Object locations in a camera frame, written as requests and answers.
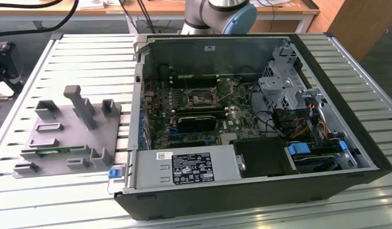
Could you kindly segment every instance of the red wire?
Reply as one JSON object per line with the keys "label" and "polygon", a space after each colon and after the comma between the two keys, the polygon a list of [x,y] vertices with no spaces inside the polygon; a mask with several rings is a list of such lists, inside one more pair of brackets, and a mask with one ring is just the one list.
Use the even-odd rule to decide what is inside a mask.
{"label": "red wire", "polygon": [[305,118],[300,118],[299,120],[297,120],[297,122],[296,122],[296,130],[295,131],[297,131],[297,128],[299,128],[299,122],[300,122],[300,120],[303,120],[303,119],[305,119]]}

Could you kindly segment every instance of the power supply label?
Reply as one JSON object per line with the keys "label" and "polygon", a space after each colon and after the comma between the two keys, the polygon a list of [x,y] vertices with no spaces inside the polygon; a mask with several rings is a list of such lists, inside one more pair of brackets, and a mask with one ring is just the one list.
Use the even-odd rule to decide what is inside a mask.
{"label": "power supply label", "polygon": [[176,185],[215,181],[211,153],[172,155]]}

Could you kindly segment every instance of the white label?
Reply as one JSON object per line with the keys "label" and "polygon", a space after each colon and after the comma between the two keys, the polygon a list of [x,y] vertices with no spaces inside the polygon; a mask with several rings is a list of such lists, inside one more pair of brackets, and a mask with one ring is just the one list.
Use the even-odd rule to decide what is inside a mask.
{"label": "white label", "polygon": [[204,51],[216,51],[216,46],[204,46]]}
{"label": "white label", "polygon": [[107,11],[105,13],[115,13],[115,14],[123,14],[123,11]]}
{"label": "white label", "polygon": [[159,152],[156,153],[157,160],[172,159],[172,152]]}

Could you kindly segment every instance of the desk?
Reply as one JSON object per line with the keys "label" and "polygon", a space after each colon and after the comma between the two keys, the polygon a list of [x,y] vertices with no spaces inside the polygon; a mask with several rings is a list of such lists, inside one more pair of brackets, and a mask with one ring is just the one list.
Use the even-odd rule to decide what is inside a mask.
{"label": "desk", "polygon": [[392,0],[313,0],[321,13],[308,32],[331,32],[360,61],[392,24]]}
{"label": "desk", "polygon": [[[28,1],[29,4],[40,4],[45,1]],[[313,16],[319,10],[309,9],[303,0],[292,0],[291,7],[275,8],[275,20],[300,21],[296,32],[307,32]],[[25,4],[23,0],[0,0],[0,3]],[[60,21],[71,10],[73,0],[64,0],[57,5],[44,9],[13,9],[0,8],[0,21]],[[172,2],[165,0],[144,1],[152,20],[184,20],[184,2]],[[133,21],[144,20],[145,17],[140,11],[140,6],[135,0],[127,0],[128,12]],[[257,8],[257,20],[272,20],[272,8]],[[76,11],[71,20],[125,20],[124,12],[120,6],[105,6],[104,9]]]}

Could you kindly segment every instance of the green circuit board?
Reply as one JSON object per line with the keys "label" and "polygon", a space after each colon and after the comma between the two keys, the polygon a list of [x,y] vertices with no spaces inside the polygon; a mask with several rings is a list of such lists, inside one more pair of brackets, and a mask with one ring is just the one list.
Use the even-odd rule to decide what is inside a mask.
{"label": "green circuit board", "polygon": [[[251,106],[247,103],[249,83],[233,83],[233,77],[220,77],[220,83],[213,88],[173,89],[167,82],[155,82],[148,86],[152,92],[145,93],[148,101],[149,128],[152,133],[152,149],[167,149],[183,143],[197,143],[205,146],[221,145],[220,135],[235,133],[237,138],[256,138],[260,136],[257,123],[253,120]],[[216,127],[212,131],[197,133],[179,133],[175,128],[176,116],[171,114],[172,109],[189,108],[189,95],[196,92],[201,95],[216,96],[215,102],[195,103],[199,107],[220,106],[225,107],[227,115],[217,119]]]}

